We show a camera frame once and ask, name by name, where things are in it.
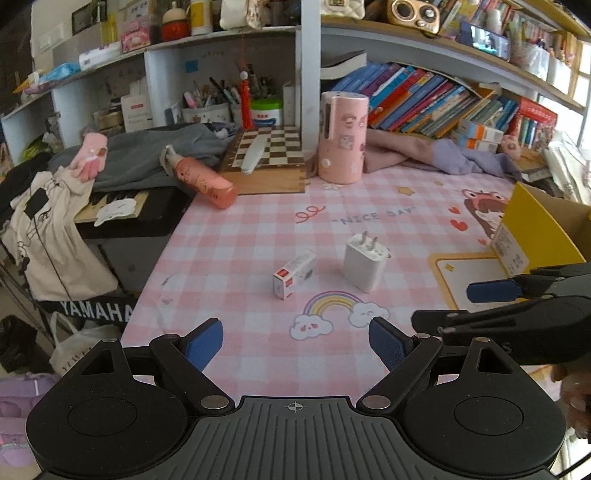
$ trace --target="yellow box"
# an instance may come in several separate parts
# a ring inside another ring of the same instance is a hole
[[[591,261],[591,209],[518,183],[492,249],[509,276]]]

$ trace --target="pink cylindrical container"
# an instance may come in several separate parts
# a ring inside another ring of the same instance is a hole
[[[318,175],[331,183],[361,180],[365,159],[369,98],[349,92],[324,92],[320,105]]]

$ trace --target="window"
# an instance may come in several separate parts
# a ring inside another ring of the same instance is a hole
[[[591,44],[580,42],[579,49],[577,56],[580,63],[578,72],[572,74],[569,95],[575,102],[587,105],[587,96],[591,83]],[[583,115],[573,112],[557,102],[540,96],[540,103],[558,114],[556,129],[567,134],[574,143],[579,140],[581,127],[584,123],[580,147],[591,149],[591,118],[589,118],[589,115],[587,115],[587,121],[583,122]]]

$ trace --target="table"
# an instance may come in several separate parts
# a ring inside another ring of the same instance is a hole
[[[122,343],[185,335],[217,317],[224,343],[204,373],[236,402],[243,395],[349,395],[355,403],[386,373],[369,347],[369,313],[388,316],[412,335],[413,311],[448,308],[429,256],[490,252],[487,230],[466,201],[502,199],[511,191],[509,181],[492,176],[398,166],[348,186],[315,178],[303,194],[241,196],[224,211],[198,196],[148,280]],[[346,240],[365,230],[392,255],[371,294],[340,273]],[[272,274],[302,248],[318,256],[314,275],[280,300]],[[314,319],[302,315],[318,315],[332,328],[313,327]],[[290,331],[302,321],[310,333],[296,340]]]

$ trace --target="cloud print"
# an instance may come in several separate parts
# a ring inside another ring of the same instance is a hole
[[[328,335],[332,329],[332,323],[318,315],[298,315],[290,328],[290,335],[295,340],[305,340],[318,335]]]
[[[390,312],[375,303],[356,303],[349,315],[349,321],[354,327],[365,328],[374,317],[382,317],[388,320]]]

